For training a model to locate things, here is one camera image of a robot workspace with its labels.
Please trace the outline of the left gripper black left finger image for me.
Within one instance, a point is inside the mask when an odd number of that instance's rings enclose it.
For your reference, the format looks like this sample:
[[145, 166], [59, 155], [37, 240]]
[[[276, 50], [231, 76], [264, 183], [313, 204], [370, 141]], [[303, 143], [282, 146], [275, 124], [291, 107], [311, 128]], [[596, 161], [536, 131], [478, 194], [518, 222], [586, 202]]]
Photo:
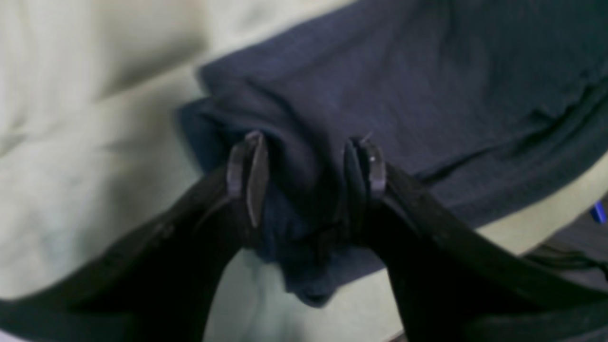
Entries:
[[1, 301], [28, 342], [201, 342], [222, 273], [261, 242], [268, 149], [251, 132], [166, 212], [58, 283]]

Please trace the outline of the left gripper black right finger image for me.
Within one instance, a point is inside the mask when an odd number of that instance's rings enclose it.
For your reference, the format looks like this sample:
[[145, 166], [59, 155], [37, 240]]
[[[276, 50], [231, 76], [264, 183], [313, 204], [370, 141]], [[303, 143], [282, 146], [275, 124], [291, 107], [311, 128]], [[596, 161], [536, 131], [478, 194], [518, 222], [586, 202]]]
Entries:
[[471, 231], [368, 139], [343, 150], [348, 227], [384, 262], [409, 342], [605, 342], [607, 294]]

